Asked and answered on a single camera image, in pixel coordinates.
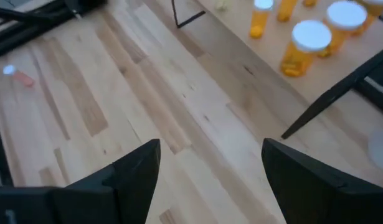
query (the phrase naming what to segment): pill bottle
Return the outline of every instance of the pill bottle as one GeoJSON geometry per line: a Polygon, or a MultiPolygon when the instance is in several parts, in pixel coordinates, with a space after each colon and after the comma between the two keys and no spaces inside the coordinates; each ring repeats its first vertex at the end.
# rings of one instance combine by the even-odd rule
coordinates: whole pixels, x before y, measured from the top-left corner
{"type": "Polygon", "coordinates": [[[305,7],[313,7],[317,4],[317,1],[318,0],[303,0],[302,4],[305,6],[305,7]]]}
{"type": "Polygon", "coordinates": [[[13,79],[20,81],[26,87],[31,87],[35,82],[33,78],[18,70],[13,65],[5,66],[3,69],[3,75],[13,77],[13,79]]]}
{"type": "Polygon", "coordinates": [[[282,0],[278,8],[277,20],[280,22],[289,21],[297,2],[298,0],[282,0]]]}
{"type": "Polygon", "coordinates": [[[383,13],[383,0],[356,0],[357,3],[366,8],[367,19],[362,26],[357,28],[352,35],[358,36],[364,33],[371,24],[383,13]]]}
{"type": "Polygon", "coordinates": [[[338,1],[332,3],[326,12],[324,23],[329,27],[331,43],[318,54],[319,57],[329,57],[341,48],[345,39],[366,21],[367,12],[354,1],[338,1]]]}
{"type": "Polygon", "coordinates": [[[273,0],[254,0],[249,35],[252,38],[260,38],[265,30],[267,18],[273,10],[273,0]]]}
{"type": "Polygon", "coordinates": [[[320,21],[301,21],[292,30],[292,41],[288,44],[280,64],[280,70],[289,77],[304,75],[318,52],[331,41],[331,31],[320,21]]]}

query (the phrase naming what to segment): hardwood plank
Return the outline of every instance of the hardwood plank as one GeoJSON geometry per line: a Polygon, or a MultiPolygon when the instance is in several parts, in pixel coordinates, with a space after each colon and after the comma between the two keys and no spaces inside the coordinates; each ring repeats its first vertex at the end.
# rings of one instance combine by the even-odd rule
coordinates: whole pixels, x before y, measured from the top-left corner
{"type": "Polygon", "coordinates": [[[112,142],[114,148],[118,148],[118,143],[123,152],[129,153],[141,144],[129,115],[129,111],[137,110],[135,102],[123,100],[124,97],[133,99],[134,94],[98,39],[93,25],[85,21],[80,26],[73,27],[73,35],[59,36],[59,39],[73,62],[81,67],[85,83],[107,120],[108,128],[101,132],[103,134],[93,137],[97,153],[101,154],[103,151],[99,142],[112,142]],[[85,55],[79,55],[79,51],[85,52],[85,55]]]}
{"type": "Polygon", "coordinates": [[[122,47],[130,54],[134,63],[139,63],[146,57],[146,54],[141,50],[136,43],[124,32],[119,22],[106,11],[102,11],[102,16],[110,29],[118,36],[122,47]]]}
{"type": "Polygon", "coordinates": [[[40,66],[39,66],[39,63],[38,63],[38,61],[36,59],[36,56],[33,54],[32,51],[30,51],[30,55],[31,55],[32,60],[34,62],[34,66],[36,68],[37,75],[39,77],[40,87],[42,88],[45,100],[49,104],[49,107],[50,107],[51,111],[53,112],[55,121],[59,125],[59,127],[60,127],[60,129],[62,131],[62,134],[64,135],[64,138],[66,140],[69,140],[70,137],[69,137],[67,128],[65,127],[64,122],[62,121],[62,117],[60,115],[59,109],[57,108],[57,105],[54,102],[52,93],[51,93],[49,87],[47,86],[46,79],[44,78],[44,76],[42,74],[42,70],[40,69],[40,66]]]}
{"type": "Polygon", "coordinates": [[[73,174],[71,175],[71,179],[79,179],[79,175],[87,175],[101,168],[100,161],[96,155],[97,150],[92,144],[90,133],[74,99],[72,98],[70,90],[62,80],[58,79],[59,76],[55,69],[60,68],[57,68],[56,63],[49,63],[51,61],[50,57],[45,57],[46,51],[50,52],[49,49],[46,49],[45,45],[42,44],[34,47],[33,51],[39,61],[47,86],[52,92],[54,101],[57,104],[59,113],[62,116],[70,136],[70,140],[61,142],[60,145],[56,147],[61,148],[66,160],[78,160],[78,165],[70,166],[69,170],[71,170],[70,173],[73,174]]]}
{"type": "Polygon", "coordinates": [[[108,126],[106,119],[70,56],[56,39],[50,39],[47,42],[49,48],[43,49],[43,53],[47,58],[54,58],[49,62],[54,68],[59,68],[54,70],[56,76],[70,90],[89,134],[94,136],[108,126]]]}
{"type": "Polygon", "coordinates": [[[54,179],[53,173],[49,167],[43,168],[39,171],[42,184],[44,186],[58,186],[57,181],[54,179]]]}
{"type": "Polygon", "coordinates": [[[146,224],[163,224],[159,217],[147,218],[146,224]]]}
{"type": "Polygon", "coordinates": [[[180,168],[173,153],[165,147],[162,153],[161,169],[184,219],[188,223],[217,223],[204,198],[197,191],[188,175],[180,168]]]}
{"type": "MultiPolygon", "coordinates": [[[[149,68],[145,70],[144,67],[151,66],[151,62],[145,61],[140,65],[145,72],[148,71],[149,68]]],[[[208,138],[196,120],[194,120],[181,100],[173,95],[173,91],[168,84],[157,72],[146,72],[146,76],[151,83],[155,84],[154,87],[157,92],[163,96],[165,102],[173,112],[173,116],[184,128],[194,145],[193,149],[196,150],[196,154],[203,158],[206,164],[209,165],[215,176],[219,179],[220,184],[226,189],[242,213],[250,220],[250,223],[273,222],[275,218],[268,214],[264,205],[255,198],[252,190],[249,189],[239,175],[234,172],[229,162],[225,160],[222,153],[208,138]]]]}
{"type": "Polygon", "coordinates": [[[232,101],[239,105],[245,104],[247,93],[251,91],[249,83],[241,82],[237,74],[226,65],[218,63],[210,54],[201,55],[197,60],[232,101]]]}
{"type": "Polygon", "coordinates": [[[148,212],[148,218],[159,217],[176,203],[176,198],[165,181],[163,172],[158,175],[153,201],[148,212]]]}
{"type": "Polygon", "coordinates": [[[108,166],[118,158],[125,156],[134,150],[122,149],[120,142],[114,140],[111,130],[105,129],[92,138],[92,143],[96,149],[96,155],[102,167],[108,166]]]}
{"type": "Polygon", "coordinates": [[[156,16],[165,24],[173,35],[182,43],[182,45],[192,54],[195,58],[201,56],[204,51],[191,39],[189,35],[178,29],[173,21],[164,11],[163,7],[154,0],[143,0],[144,3],[156,14],[156,16]]]}
{"type": "Polygon", "coordinates": [[[2,107],[2,103],[0,99],[0,135],[2,138],[3,147],[6,153],[7,162],[10,167],[12,181],[15,186],[25,187],[26,186],[25,175],[21,168],[21,162],[18,158],[12,137],[8,130],[9,126],[6,120],[7,119],[6,115],[4,114],[3,109],[1,107],[2,107]]]}
{"type": "Polygon", "coordinates": [[[152,90],[151,85],[146,81],[140,69],[129,60],[129,55],[121,48],[112,31],[103,26],[97,30],[97,36],[99,36],[107,52],[116,63],[123,77],[130,84],[147,113],[152,117],[172,152],[177,153],[190,145],[191,143],[184,135],[183,130],[173,120],[172,115],[165,108],[159,96],[152,90]]]}
{"type": "Polygon", "coordinates": [[[169,210],[166,210],[164,213],[162,213],[159,216],[159,220],[162,224],[184,224],[187,223],[184,221],[183,217],[181,217],[181,214],[177,211],[176,208],[170,208],[169,210]]]}
{"type": "Polygon", "coordinates": [[[259,158],[259,143],[226,107],[229,102],[228,96],[206,75],[191,54],[183,53],[184,51],[181,49],[184,48],[162,24],[153,22],[156,19],[147,7],[140,7],[137,13],[140,14],[140,19],[145,26],[163,45],[166,44],[165,42],[171,43],[171,48],[163,48],[159,52],[149,54],[159,75],[174,90],[174,94],[185,104],[188,112],[221,151],[236,173],[251,189],[255,189],[254,193],[259,200],[262,200],[265,207],[268,207],[270,212],[276,213],[276,217],[281,217],[259,158]],[[170,60],[186,72],[180,73],[180,69],[177,67],[168,66],[167,61],[170,60]]]}
{"type": "Polygon", "coordinates": [[[218,223],[249,223],[216,176],[205,162],[196,156],[191,147],[180,152],[176,158],[196,185],[218,223]]]}
{"type": "Polygon", "coordinates": [[[64,158],[62,156],[61,149],[59,149],[59,148],[54,149],[54,156],[55,156],[55,160],[57,161],[57,164],[59,165],[61,175],[64,178],[65,184],[66,185],[71,184],[67,169],[65,168],[65,162],[64,162],[64,158]]]}

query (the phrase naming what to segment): black metal leg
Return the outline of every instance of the black metal leg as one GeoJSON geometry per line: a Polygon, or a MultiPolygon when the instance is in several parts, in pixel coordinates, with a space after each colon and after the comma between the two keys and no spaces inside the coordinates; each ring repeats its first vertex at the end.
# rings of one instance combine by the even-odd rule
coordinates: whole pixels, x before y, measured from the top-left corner
{"type": "Polygon", "coordinates": [[[177,19],[176,6],[174,5],[174,0],[172,0],[172,10],[173,10],[174,22],[176,23],[176,27],[178,29],[184,27],[185,25],[189,24],[190,22],[194,21],[198,17],[200,17],[200,16],[205,14],[205,11],[198,12],[197,14],[191,16],[189,19],[187,19],[184,22],[179,24],[179,21],[177,19]]]}
{"type": "Polygon", "coordinates": [[[319,115],[323,110],[357,85],[357,83],[363,81],[363,79],[366,78],[370,72],[381,63],[383,63],[383,50],[323,93],[309,106],[305,112],[303,112],[303,114],[284,132],[281,137],[283,139],[290,137],[307,122],[319,115]]]}

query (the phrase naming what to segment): table leg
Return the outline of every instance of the table leg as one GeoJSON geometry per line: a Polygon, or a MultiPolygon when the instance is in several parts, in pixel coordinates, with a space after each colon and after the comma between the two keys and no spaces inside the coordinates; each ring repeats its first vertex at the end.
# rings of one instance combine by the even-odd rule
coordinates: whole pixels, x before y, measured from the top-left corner
{"type": "Polygon", "coordinates": [[[187,20],[179,24],[179,21],[177,19],[177,12],[176,12],[176,6],[174,4],[174,0],[172,0],[172,10],[173,10],[174,22],[176,23],[176,27],[178,29],[184,27],[185,25],[189,24],[190,22],[194,21],[198,17],[205,14],[205,11],[198,12],[197,14],[191,16],[190,18],[188,18],[187,20]]]}
{"type": "Polygon", "coordinates": [[[293,133],[297,132],[297,130],[302,128],[307,122],[319,115],[323,110],[325,110],[327,107],[333,104],[337,99],[339,99],[352,88],[352,86],[346,86],[346,84],[348,83],[343,84],[345,84],[345,86],[342,89],[335,88],[335,85],[331,89],[326,91],[324,94],[322,94],[315,102],[313,102],[308,107],[308,109],[305,112],[303,112],[303,114],[293,124],[291,124],[291,126],[284,132],[281,138],[287,139],[288,137],[290,137],[293,133]]]}

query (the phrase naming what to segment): wooden table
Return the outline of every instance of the wooden table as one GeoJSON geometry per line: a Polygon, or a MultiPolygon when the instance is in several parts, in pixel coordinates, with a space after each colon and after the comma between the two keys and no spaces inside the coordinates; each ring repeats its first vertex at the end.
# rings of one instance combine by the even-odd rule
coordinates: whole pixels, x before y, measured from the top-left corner
{"type": "Polygon", "coordinates": [[[275,8],[268,19],[265,33],[258,40],[251,39],[248,35],[253,10],[252,0],[230,1],[226,11],[215,9],[216,0],[198,1],[261,58],[262,66],[267,64],[276,75],[282,77],[310,103],[383,49],[383,22],[376,21],[364,35],[346,41],[338,54],[324,60],[317,58],[305,76],[286,77],[280,71],[279,64],[291,39],[292,28],[302,20],[322,20],[326,8],[335,2],[334,0],[318,1],[314,8],[306,8],[300,2],[296,5],[290,21],[286,23],[276,19],[281,0],[275,0],[275,8]]]}

